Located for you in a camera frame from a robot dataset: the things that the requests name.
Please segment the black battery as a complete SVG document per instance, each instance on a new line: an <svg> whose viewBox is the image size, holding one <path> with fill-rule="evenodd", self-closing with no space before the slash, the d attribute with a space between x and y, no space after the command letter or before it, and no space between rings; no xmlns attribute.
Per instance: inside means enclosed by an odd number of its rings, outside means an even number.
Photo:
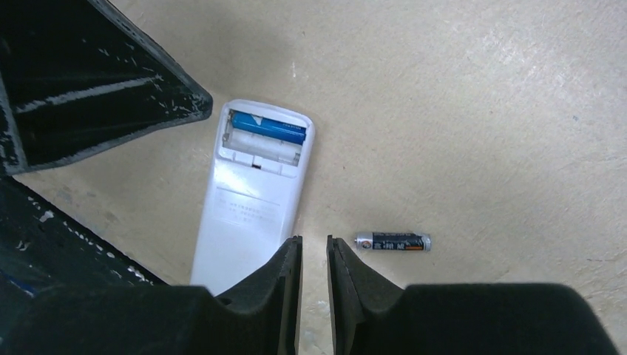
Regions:
<svg viewBox="0 0 627 355"><path fill-rule="evenodd" d="M358 249L381 251L430 251L429 235L396 232L359 232L354 238Z"/></svg>

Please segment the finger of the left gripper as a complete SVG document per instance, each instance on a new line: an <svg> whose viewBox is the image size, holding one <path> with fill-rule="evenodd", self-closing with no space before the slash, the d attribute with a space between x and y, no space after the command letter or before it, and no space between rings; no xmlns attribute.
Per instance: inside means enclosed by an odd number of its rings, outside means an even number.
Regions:
<svg viewBox="0 0 627 355"><path fill-rule="evenodd" d="M210 117L211 95L108 1L1 3L1 174Z"/></svg>

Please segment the white remote control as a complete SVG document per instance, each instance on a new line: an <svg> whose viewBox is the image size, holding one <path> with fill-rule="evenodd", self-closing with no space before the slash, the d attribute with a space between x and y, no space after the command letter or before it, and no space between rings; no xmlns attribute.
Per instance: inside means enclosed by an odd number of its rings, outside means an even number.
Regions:
<svg viewBox="0 0 627 355"><path fill-rule="evenodd" d="M305 142L297 145L235 129L233 111L305 127ZM286 108L243 99L223 106L191 285L221 294L264 266L292 237L315 135L309 117Z"/></svg>

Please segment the blue battery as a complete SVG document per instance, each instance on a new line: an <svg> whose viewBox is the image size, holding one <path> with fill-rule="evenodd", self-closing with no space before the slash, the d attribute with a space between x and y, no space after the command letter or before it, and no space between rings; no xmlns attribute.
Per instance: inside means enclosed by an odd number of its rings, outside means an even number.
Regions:
<svg viewBox="0 0 627 355"><path fill-rule="evenodd" d="M239 111L231 113L231 125L235 129L297 145L303 145L307 136L305 127Z"/></svg>

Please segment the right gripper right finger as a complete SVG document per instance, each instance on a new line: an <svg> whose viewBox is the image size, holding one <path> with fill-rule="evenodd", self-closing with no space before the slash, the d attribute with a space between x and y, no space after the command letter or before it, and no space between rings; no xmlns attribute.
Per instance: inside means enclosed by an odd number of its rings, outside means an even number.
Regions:
<svg viewBox="0 0 627 355"><path fill-rule="evenodd" d="M336 354L616 354L590 305L556 283L400 288L327 241Z"/></svg>

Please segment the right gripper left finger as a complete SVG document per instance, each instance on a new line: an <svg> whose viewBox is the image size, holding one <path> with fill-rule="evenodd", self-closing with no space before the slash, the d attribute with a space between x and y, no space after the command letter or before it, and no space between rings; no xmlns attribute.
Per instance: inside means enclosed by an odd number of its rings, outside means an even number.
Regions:
<svg viewBox="0 0 627 355"><path fill-rule="evenodd" d="M296 354L302 238L220 295L202 286L54 288L34 298L3 354Z"/></svg>

